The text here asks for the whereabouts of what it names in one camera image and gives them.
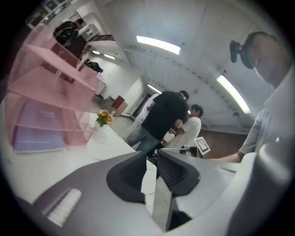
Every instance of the yellow flower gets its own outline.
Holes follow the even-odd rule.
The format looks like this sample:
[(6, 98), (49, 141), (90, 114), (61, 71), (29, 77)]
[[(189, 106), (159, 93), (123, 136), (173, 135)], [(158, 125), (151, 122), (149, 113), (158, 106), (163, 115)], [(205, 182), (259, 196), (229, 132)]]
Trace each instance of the yellow flower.
[(109, 113), (107, 112), (107, 110), (101, 110), (100, 111), (100, 115), (102, 116), (107, 116)]
[(106, 123), (107, 123), (107, 124), (110, 124), (113, 120), (114, 120), (114, 117), (113, 117), (112, 115), (108, 115), (108, 116), (107, 116)]

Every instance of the white ceiling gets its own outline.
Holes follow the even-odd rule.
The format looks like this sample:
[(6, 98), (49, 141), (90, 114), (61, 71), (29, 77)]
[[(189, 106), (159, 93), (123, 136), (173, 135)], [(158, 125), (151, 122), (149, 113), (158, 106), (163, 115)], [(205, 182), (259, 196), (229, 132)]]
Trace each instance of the white ceiling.
[[(250, 32), (263, 30), (261, 21), (244, 13), (234, 0), (113, 0), (95, 3), (118, 49), (120, 58), (143, 72), (142, 78), (160, 90), (190, 94), (189, 104), (204, 107), (208, 129), (247, 132), (272, 88), (245, 68), (230, 61), (231, 40), (244, 42)], [(181, 47), (179, 55), (140, 44), (136, 36), (163, 40)], [(251, 114), (245, 115), (216, 81), (224, 74), (240, 92)]]

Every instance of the black t-shirt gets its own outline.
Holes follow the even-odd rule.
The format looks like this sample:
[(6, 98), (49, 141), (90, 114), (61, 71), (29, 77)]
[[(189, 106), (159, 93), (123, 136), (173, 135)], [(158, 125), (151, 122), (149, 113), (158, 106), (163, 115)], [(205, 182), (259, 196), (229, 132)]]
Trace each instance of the black t-shirt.
[(142, 127), (161, 141), (178, 119), (187, 121), (189, 106), (181, 94), (172, 91), (163, 92), (153, 101), (155, 105), (143, 121)]

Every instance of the desk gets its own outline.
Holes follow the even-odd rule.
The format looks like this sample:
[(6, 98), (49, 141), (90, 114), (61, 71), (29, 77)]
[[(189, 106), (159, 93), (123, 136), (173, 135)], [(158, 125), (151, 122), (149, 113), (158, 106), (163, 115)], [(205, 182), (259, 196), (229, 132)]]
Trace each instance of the desk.
[[(96, 114), (90, 114), (90, 125), (95, 132), (86, 145), (71, 146), (63, 151), (42, 153), (14, 153), (5, 128), (4, 101), (0, 105), (0, 151), (2, 166), (15, 195), (33, 203), (46, 189), (71, 174), (78, 168), (97, 161), (106, 160), (134, 149), (126, 144), (108, 125), (96, 124)], [(147, 173), (143, 178), (142, 192), (147, 195), (148, 210), (152, 210), (156, 167), (147, 162)]]

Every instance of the fluorescent light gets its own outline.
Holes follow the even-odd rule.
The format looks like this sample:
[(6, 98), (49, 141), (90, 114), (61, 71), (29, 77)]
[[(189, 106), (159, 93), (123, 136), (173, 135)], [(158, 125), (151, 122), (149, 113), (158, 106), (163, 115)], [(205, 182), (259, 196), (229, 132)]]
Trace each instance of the fluorescent light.
[(113, 57), (113, 56), (111, 56), (111, 55), (108, 55), (108, 54), (104, 54), (104, 56), (105, 56), (105, 57), (108, 57), (108, 58), (111, 58), (111, 59), (114, 59), (114, 60), (116, 59), (115, 57)]
[(152, 85), (148, 84), (147, 85), (149, 88), (151, 88), (152, 90), (156, 91), (158, 94), (161, 94), (162, 92), (160, 90), (157, 90), (156, 88), (154, 88)]
[(142, 36), (136, 36), (136, 39), (140, 43), (145, 43), (145, 44), (148, 44), (148, 45), (159, 47), (159, 48), (165, 49), (165, 50), (167, 50), (169, 52), (172, 52), (172, 53), (175, 53), (175, 54), (179, 55), (180, 47), (176, 46), (176, 45), (173, 45), (171, 43), (164, 42), (164, 41), (157, 40), (157, 39), (142, 37)]
[(217, 78), (217, 81), (230, 93), (230, 95), (236, 100), (236, 102), (239, 104), (241, 109), (245, 114), (249, 114), (250, 109), (247, 106), (246, 102), (242, 98), (242, 96), (239, 94), (239, 92), (235, 89), (234, 86), (223, 76), (219, 76)]

